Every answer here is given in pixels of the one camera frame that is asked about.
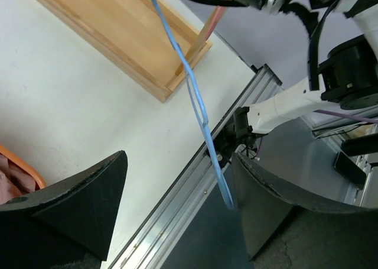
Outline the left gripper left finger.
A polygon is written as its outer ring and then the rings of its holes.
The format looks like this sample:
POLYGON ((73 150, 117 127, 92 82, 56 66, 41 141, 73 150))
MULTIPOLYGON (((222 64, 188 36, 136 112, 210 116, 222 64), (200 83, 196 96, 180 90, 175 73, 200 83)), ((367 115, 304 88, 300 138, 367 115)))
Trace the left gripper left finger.
POLYGON ((1 205, 1 268, 100 268, 107 260, 128 169, 118 151, 1 205))

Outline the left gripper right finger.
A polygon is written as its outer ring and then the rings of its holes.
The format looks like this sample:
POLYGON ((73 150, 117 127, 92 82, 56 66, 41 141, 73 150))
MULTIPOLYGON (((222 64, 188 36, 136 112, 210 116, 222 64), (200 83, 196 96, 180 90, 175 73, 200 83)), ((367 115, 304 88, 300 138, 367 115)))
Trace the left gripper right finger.
POLYGON ((255 268, 376 268, 377 209, 328 199, 232 156, 237 207, 255 268))

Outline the pink ruffled skirt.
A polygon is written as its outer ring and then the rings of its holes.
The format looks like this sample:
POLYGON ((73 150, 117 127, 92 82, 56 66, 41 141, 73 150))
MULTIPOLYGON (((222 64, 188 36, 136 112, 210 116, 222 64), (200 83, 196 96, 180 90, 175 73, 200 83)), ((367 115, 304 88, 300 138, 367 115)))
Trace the pink ruffled skirt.
POLYGON ((36 191, 36 181, 1 155, 1 204, 36 191))

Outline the blue wire hanger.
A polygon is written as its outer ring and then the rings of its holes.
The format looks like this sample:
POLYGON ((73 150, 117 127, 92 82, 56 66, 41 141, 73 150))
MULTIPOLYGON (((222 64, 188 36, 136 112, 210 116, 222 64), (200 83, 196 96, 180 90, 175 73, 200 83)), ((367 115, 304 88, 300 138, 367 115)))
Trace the blue wire hanger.
POLYGON ((198 125, 199 125, 201 132, 203 134, 212 166, 215 170, 217 184, 218 184, 221 196, 222 196, 223 201, 224 201, 225 205, 227 206, 227 208, 232 210, 232 209, 234 209, 233 198, 232 198, 229 186, 226 182, 226 179, 224 178, 224 175, 222 173, 222 170, 221 170, 218 158, 217 158, 217 154, 216 154, 216 151, 215 151, 211 132, 210 132, 210 129, 208 127, 208 115, 207 115, 207 111, 206 111, 206 106, 203 102, 203 98, 201 97, 201 93, 200 93, 200 90, 198 88, 198 84, 197 84, 197 81, 196 81, 196 78, 195 78, 195 74, 194 74, 189 62, 185 59, 184 53, 183 53, 180 45, 177 43, 177 41, 176 41, 172 31, 171 31, 171 28, 168 25, 168 22, 167 22, 167 20, 164 16, 164 14, 162 13, 162 9, 158 5, 157 0, 151 0, 151 2, 152 2, 154 9, 156 10, 160 20, 161 20, 161 22, 162 22, 163 28, 164 28, 164 30, 167 34, 167 37, 168 37, 173 49, 175 50, 175 52, 177 53, 181 63, 183 64, 184 76, 185 76, 185 82, 186 82, 187 89, 188 89, 188 94, 190 96, 190 100, 191 100, 191 104, 192 104, 192 107, 193 107, 193 111, 195 113, 195 117, 197 118, 198 125))

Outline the pink wire hanger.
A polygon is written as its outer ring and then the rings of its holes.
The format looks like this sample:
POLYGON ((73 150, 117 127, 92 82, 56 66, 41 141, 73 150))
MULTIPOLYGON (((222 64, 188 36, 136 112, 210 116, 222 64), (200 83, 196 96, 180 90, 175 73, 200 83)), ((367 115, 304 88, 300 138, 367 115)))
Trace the pink wire hanger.
POLYGON ((227 7, 218 6, 216 8, 214 17, 212 18, 212 21, 211 21, 211 25, 210 25, 210 29, 209 29, 209 35, 212 34, 212 32, 214 31, 216 25, 221 20, 222 16, 224 15, 224 13, 226 11, 227 11, 227 7))

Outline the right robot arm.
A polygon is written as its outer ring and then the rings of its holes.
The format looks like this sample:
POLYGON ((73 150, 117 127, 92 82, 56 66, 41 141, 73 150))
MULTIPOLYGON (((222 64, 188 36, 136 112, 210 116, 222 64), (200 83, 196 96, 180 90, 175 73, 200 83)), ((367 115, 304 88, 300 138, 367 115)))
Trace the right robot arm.
POLYGON ((258 138, 276 127, 326 106, 356 110, 377 104, 377 0, 309 0, 309 7, 292 0, 190 1, 219 8, 252 7, 269 14, 293 13, 308 34, 307 78, 261 103, 237 108, 215 139, 214 150, 225 154, 239 145, 251 150, 258 138), (324 15, 318 13, 321 8, 324 15), (320 62, 320 37, 332 12, 354 20, 361 35, 338 45, 320 62))

